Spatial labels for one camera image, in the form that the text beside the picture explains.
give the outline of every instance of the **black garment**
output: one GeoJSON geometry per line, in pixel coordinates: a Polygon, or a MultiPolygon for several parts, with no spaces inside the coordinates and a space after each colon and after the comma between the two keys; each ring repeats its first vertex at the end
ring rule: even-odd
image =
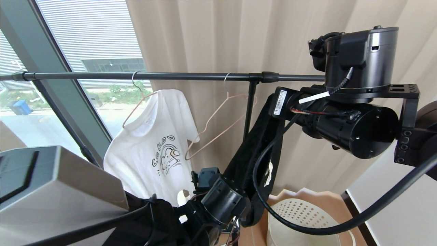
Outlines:
{"type": "MultiPolygon", "coordinates": [[[[238,151],[235,153],[228,167],[223,175],[228,179],[232,179],[236,184],[240,185],[249,196],[251,202],[251,209],[247,218],[242,218],[241,225],[244,227],[252,226],[261,219],[264,212],[264,206],[259,200],[255,188],[252,184],[252,171],[255,162],[260,156],[261,152],[267,145],[276,137],[284,128],[284,120],[276,119],[268,114],[270,105],[272,103],[273,94],[270,95],[261,110],[252,130],[250,130],[246,139],[240,145],[238,151]]],[[[282,139],[280,139],[265,155],[257,173],[257,180],[260,192],[264,199],[272,192],[273,183],[275,181],[277,168],[279,166],[279,159],[281,157],[282,139]],[[273,171],[271,174],[270,183],[264,186],[267,177],[269,176],[268,167],[269,162],[273,164],[273,171]]]]}

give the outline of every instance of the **beige curtain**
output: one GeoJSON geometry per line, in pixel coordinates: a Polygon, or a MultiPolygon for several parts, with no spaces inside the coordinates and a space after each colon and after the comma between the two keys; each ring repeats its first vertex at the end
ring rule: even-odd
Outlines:
{"type": "MultiPolygon", "coordinates": [[[[400,28],[393,83],[417,83],[421,104],[437,93],[437,1],[435,0],[127,0],[146,66],[151,72],[261,72],[322,74],[312,67],[307,41],[328,32],[373,26],[400,28]]],[[[277,86],[299,89],[309,82],[260,84],[252,124],[277,86]]],[[[222,81],[152,81],[153,89],[184,92],[199,131],[225,99],[222,81]]],[[[247,93],[248,82],[227,82],[232,95],[247,93]]],[[[400,111],[401,100],[374,103],[400,111]]],[[[234,99],[208,126],[194,150],[244,114],[234,99]]],[[[224,170],[242,142],[243,120],[193,158],[193,167],[224,170]]],[[[375,159],[334,151],[299,126],[286,133],[275,192],[343,192],[375,159]]]]}

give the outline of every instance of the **black baseboard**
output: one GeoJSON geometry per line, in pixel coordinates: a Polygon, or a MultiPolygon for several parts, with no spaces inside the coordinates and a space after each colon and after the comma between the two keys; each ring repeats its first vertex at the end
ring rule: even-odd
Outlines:
{"type": "MultiPolygon", "coordinates": [[[[344,203],[346,204],[347,208],[349,209],[350,214],[352,217],[355,217],[359,214],[357,207],[355,206],[354,202],[350,198],[347,191],[345,191],[343,194],[341,194],[341,198],[343,198],[344,203]]],[[[358,226],[358,229],[360,230],[361,234],[364,237],[364,240],[367,243],[367,246],[378,246],[375,242],[375,239],[373,238],[372,234],[369,231],[369,228],[365,223],[358,226]]]]}

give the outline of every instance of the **window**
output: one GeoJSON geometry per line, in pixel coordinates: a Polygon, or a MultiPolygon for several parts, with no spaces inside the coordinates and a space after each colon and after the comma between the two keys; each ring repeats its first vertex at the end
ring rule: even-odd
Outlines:
{"type": "MultiPolygon", "coordinates": [[[[146,71],[125,0],[37,0],[74,72],[146,71]]],[[[141,99],[130,80],[79,80],[112,137],[141,99]]],[[[135,84],[151,93],[148,80],[135,84]]]]}
{"type": "MultiPolygon", "coordinates": [[[[1,31],[0,50],[0,74],[26,70],[1,31]]],[[[79,146],[31,82],[0,81],[0,85],[0,151],[62,145],[83,157],[79,146]]]]}

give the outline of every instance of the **empty hanger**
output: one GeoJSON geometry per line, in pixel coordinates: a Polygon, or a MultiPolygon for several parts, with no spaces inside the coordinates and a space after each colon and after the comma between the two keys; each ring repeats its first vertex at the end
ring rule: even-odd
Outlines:
{"type": "MultiPolygon", "coordinates": [[[[208,121],[206,122],[205,125],[205,129],[203,131],[201,131],[199,134],[197,134],[197,136],[194,138],[194,141],[196,141],[196,139],[206,131],[209,122],[211,121],[211,119],[214,117],[214,115],[221,109],[221,107],[231,98],[235,98],[235,97],[244,97],[246,100],[248,98],[248,95],[246,94],[240,94],[240,95],[234,95],[234,96],[229,96],[229,90],[226,87],[226,78],[230,75],[231,73],[228,73],[225,76],[225,79],[223,80],[223,86],[226,89],[226,99],[224,100],[224,102],[214,111],[214,113],[211,115],[211,117],[209,117],[208,121]]],[[[254,102],[254,106],[257,104],[258,102],[258,98],[255,96],[255,102],[254,102]]],[[[213,138],[211,141],[209,141],[207,144],[205,144],[205,146],[201,147],[198,151],[196,151],[190,158],[187,158],[187,154],[190,151],[191,147],[193,146],[194,142],[191,142],[190,146],[188,146],[187,151],[185,152],[185,160],[190,160],[191,158],[193,158],[197,153],[199,153],[202,149],[204,149],[206,146],[208,146],[210,143],[212,143],[214,140],[216,140],[219,136],[223,135],[227,130],[231,129],[231,127],[233,127],[235,124],[237,124],[237,122],[239,122],[246,114],[244,113],[236,122],[234,122],[232,125],[230,125],[228,128],[226,128],[224,131],[222,131],[222,133],[220,133],[219,135],[217,135],[215,138],[213,138]]]]}
{"type": "Polygon", "coordinates": [[[152,95],[154,95],[154,94],[157,93],[157,92],[154,92],[154,93],[152,93],[152,94],[150,94],[150,95],[144,96],[144,92],[142,92],[142,89],[141,89],[140,87],[138,87],[138,86],[134,83],[134,76],[135,76],[135,74],[138,73],[138,72],[140,72],[140,71],[136,71],[136,72],[134,72],[134,73],[132,74],[132,84],[133,84],[135,87],[137,87],[137,88],[139,89],[139,91],[141,92],[141,95],[142,95],[142,99],[138,102],[138,104],[135,106],[135,108],[132,110],[132,112],[128,115],[128,117],[127,117],[127,118],[125,119],[125,121],[123,122],[123,125],[122,125],[123,129],[124,129],[124,127],[125,127],[126,122],[127,122],[128,119],[129,119],[129,117],[134,113],[135,109],[138,108],[138,106],[139,106],[139,105],[144,101],[144,99],[146,99],[146,98],[148,98],[149,96],[152,96],[152,95]]]}

